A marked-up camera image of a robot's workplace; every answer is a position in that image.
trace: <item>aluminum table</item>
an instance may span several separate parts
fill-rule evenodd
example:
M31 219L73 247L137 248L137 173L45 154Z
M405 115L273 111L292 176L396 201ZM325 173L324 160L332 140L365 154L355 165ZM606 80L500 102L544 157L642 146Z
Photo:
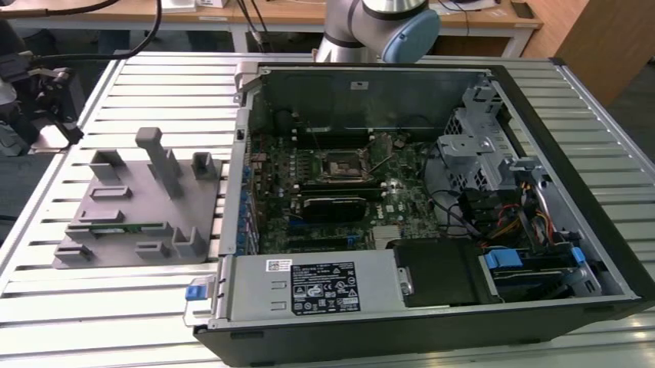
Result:
M183 323L191 279L216 265L217 198L209 262L185 266L55 270L64 237L92 177L96 149L145 159L140 127L159 127L179 159L209 151L228 160L236 105L235 64L308 61L304 54L141 53L112 62L81 116L85 138L57 155L0 248L0 365L217 368L219 358ZM655 274L655 168L567 67L548 60L431 57L421 62L503 64L646 268ZM526 151L534 152L516 131ZM227 166L221 193L227 188ZM655 310L592 324L548 343L383 356L301 366L655 366Z

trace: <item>black cable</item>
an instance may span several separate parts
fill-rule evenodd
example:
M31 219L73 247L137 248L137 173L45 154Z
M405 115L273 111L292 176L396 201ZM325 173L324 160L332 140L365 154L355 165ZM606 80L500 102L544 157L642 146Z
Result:
M19 218L16 216L0 215L0 221L16 222L16 221L19 221Z
M265 53L264 46L261 45L261 36L259 35L259 31L255 28L255 24L252 23L252 19L249 18L248 7L245 6L244 0L236 0L236 4L241 9L241 13L245 17L245 22L248 23L249 31L252 33L252 37L255 38L255 42L257 43L259 52Z
M467 23L467 35L466 35L466 39L464 39L464 45L466 45L466 41L468 40L468 36L471 35L471 25L468 23L468 12L474 12L474 11L472 10L464 10L464 8L462 8L462 6L459 6L459 4L456 2L454 2L454 4L459 8L459 10L458 9L448 8L446 6L446 4L441 2L441 0L439 0L439 4L441 4L441 6L447 10L450 10L451 12L456 12L458 11L458 12L463 12L464 13L464 21Z
M120 0L104 0L104 2L100 2L93 5L88 6L81 6L80 8L72 8L72 9L63 9L63 10L49 10L47 9L47 15L48 16L55 16L55 15L75 15L75 14L83 14L88 12L95 12L96 10L104 9L108 6L116 4Z
M268 33L264 18L261 17L261 13L259 12L257 3L255 2L255 0L249 0L249 2L252 2L252 6L255 7L255 11L257 12L259 22L261 23L261 28L264 28L265 42L268 44L268 48L271 49L271 52L275 52L273 44L271 42L271 33Z
M433 143L429 145L428 152L425 153L425 159L423 161L423 169L421 169L423 190L429 197L429 201L432 201L435 206L439 207L439 209L443 212L450 214L452 216L452 218L455 220L458 220L458 222L466 227L466 229L471 233L471 236L475 236L476 238L487 240L487 237L484 236L484 234L480 233L480 231L475 228L475 226L468 221L466 221L456 213L454 213L451 210L448 210L448 208L433 199L433 194L436 194L439 191L436 191L433 194L431 194L428 191L428 185L425 183L425 169L428 168L429 153L433 151L435 148L437 148L437 140L435 140Z
M35 57L32 60L32 65L44 64L47 62L61 62L61 61L111 61L111 60L124 60L133 57L143 49L151 44L151 41L155 39L156 33L160 30L161 24L161 0L156 0L156 14L155 21L152 23L152 29L149 31L148 36L141 41L139 46L132 49L132 51L125 52L124 54L61 54L61 55L49 55Z

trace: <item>power supply label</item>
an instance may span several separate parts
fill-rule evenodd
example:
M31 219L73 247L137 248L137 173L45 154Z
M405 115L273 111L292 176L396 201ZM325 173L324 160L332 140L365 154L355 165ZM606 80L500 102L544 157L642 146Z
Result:
M295 264L291 285L295 315L360 311L353 262Z

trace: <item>blue latch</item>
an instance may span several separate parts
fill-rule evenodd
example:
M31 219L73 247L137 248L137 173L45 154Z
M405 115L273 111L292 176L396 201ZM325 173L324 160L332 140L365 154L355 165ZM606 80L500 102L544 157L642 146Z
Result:
M484 255L487 267L494 268L523 267L519 252L514 249L495 249Z
M205 285L189 285L187 286L187 301L203 301L207 299L207 286Z
M571 254L574 255L575 261L578 264L583 264L587 258L584 257L583 250L579 247L572 247L571 248Z

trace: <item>motherboard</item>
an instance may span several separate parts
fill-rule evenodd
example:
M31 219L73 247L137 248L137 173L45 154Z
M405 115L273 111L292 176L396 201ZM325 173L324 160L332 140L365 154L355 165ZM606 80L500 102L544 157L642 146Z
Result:
M403 132L255 136L257 253L384 249L399 238L437 237L421 179L428 148Z

